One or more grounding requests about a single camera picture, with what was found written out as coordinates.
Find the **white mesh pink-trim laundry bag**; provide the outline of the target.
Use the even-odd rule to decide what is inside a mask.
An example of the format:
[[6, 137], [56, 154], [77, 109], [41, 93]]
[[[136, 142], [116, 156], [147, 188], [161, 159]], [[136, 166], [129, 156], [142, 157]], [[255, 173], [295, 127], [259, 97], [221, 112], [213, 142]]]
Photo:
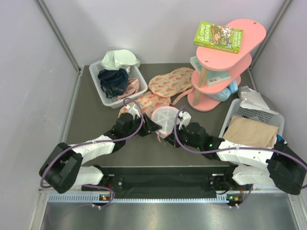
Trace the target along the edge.
[[159, 142], [172, 133], [178, 111], [177, 108], [171, 106], [158, 107], [153, 111], [151, 120], [161, 127], [156, 131]]

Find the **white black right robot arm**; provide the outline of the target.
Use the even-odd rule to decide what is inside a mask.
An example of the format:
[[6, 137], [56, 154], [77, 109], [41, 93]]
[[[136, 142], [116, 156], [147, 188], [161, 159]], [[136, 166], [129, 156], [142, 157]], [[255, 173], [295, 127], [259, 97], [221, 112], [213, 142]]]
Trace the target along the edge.
[[210, 160], [232, 163], [224, 172], [224, 184], [228, 189], [259, 184], [299, 195], [306, 188], [307, 164], [283, 139], [278, 139], [273, 148], [244, 146], [211, 136], [196, 122], [188, 125], [171, 123], [166, 131], [165, 141], [175, 148], [183, 147]]

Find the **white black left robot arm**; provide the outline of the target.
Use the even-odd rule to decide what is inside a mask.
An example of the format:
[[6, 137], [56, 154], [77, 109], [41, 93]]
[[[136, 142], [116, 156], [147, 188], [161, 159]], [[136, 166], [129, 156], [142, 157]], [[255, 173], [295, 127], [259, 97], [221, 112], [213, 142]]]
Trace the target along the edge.
[[120, 150], [126, 140], [135, 135], [144, 137], [161, 128], [147, 114], [122, 113], [115, 125], [96, 139], [75, 145], [59, 143], [39, 171], [41, 187], [52, 187], [59, 194], [85, 184], [104, 190], [109, 179], [102, 169], [98, 166], [85, 167], [84, 164]]

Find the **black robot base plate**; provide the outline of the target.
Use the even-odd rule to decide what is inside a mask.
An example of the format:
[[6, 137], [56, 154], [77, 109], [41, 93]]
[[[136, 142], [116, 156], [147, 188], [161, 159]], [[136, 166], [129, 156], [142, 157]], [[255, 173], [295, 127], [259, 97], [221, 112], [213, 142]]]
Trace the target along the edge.
[[101, 167], [99, 186], [117, 199], [215, 198], [217, 191], [248, 191], [250, 185], [230, 184], [227, 166]]

